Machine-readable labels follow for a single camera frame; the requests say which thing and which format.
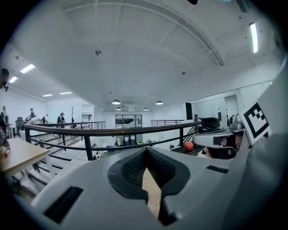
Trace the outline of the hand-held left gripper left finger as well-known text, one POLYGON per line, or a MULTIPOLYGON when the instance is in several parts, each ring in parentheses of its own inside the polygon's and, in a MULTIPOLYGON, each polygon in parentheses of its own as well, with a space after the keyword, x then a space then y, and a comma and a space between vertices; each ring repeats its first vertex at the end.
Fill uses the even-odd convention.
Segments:
POLYGON ((147 200, 148 193, 142 189, 146 168, 146 149, 142 148, 114 163, 108 170, 108 181, 127 199, 147 200))

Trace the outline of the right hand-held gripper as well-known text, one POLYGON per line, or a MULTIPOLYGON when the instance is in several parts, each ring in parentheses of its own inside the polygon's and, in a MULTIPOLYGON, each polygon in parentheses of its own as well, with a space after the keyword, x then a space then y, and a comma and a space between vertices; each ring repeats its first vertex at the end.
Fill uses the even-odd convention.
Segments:
POLYGON ((224 230, 281 230, 288 225, 288 63, 242 114, 252 147, 226 174, 224 230))

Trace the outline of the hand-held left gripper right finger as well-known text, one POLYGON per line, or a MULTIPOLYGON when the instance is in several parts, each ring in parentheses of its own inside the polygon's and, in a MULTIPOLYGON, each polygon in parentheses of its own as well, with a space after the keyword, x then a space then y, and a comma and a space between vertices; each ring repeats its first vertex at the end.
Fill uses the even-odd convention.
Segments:
POLYGON ((145 161, 147 169, 161 189, 162 198, 180 193, 190 179, 190 171, 185 164, 154 148, 146 149, 145 161))

